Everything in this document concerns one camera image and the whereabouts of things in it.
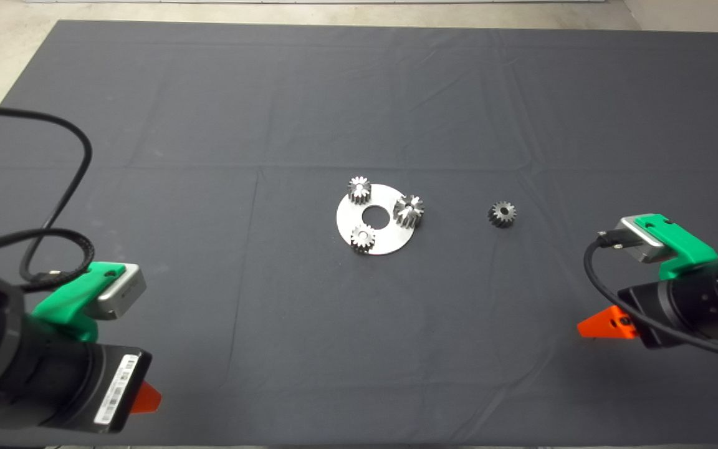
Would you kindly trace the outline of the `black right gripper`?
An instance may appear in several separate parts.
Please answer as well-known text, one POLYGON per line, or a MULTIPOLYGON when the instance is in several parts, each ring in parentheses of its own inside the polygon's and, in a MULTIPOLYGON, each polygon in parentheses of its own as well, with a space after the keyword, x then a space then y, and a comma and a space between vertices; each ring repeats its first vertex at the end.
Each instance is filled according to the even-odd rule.
MULTIPOLYGON (((671 326, 671 308, 666 288, 660 283, 633 285, 619 290, 619 299, 659 323, 671 326)), ((620 307, 613 305, 577 324, 577 331, 589 339, 636 339, 638 335, 647 349, 669 349, 671 336, 631 319, 620 307)))

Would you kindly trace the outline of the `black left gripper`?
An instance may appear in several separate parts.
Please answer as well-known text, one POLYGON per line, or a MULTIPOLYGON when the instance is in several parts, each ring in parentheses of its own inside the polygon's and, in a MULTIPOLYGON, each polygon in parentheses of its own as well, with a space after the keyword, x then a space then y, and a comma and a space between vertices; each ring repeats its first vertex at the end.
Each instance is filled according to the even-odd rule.
POLYGON ((76 430, 109 434, 123 431, 131 414, 158 411, 162 395, 143 382, 151 365, 147 350, 120 345, 94 344, 91 378, 76 411, 76 430))

